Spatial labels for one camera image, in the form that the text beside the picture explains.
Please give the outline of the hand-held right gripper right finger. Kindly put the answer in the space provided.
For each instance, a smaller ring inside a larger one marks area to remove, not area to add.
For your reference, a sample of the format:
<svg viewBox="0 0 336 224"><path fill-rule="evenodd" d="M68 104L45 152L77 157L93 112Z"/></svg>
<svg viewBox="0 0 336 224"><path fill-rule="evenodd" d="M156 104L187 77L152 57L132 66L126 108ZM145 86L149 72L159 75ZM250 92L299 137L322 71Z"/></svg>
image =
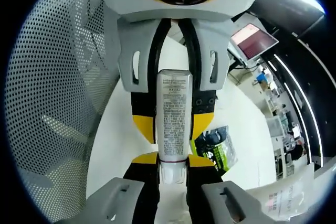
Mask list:
<svg viewBox="0 0 336 224"><path fill-rule="evenodd" d="M232 181L223 181L207 158L187 159L186 203L192 223L266 223L260 202Z"/></svg>

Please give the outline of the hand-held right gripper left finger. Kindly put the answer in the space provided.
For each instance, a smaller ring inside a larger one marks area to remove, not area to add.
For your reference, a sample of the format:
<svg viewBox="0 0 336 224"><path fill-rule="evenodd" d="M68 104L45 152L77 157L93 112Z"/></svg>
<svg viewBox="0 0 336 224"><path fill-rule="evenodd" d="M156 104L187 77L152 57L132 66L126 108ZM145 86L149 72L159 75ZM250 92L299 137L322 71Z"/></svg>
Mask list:
<svg viewBox="0 0 336 224"><path fill-rule="evenodd" d="M154 223L159 184L158 153L136 157L122 178L113 178L87 199L86 223Z"/></svg>

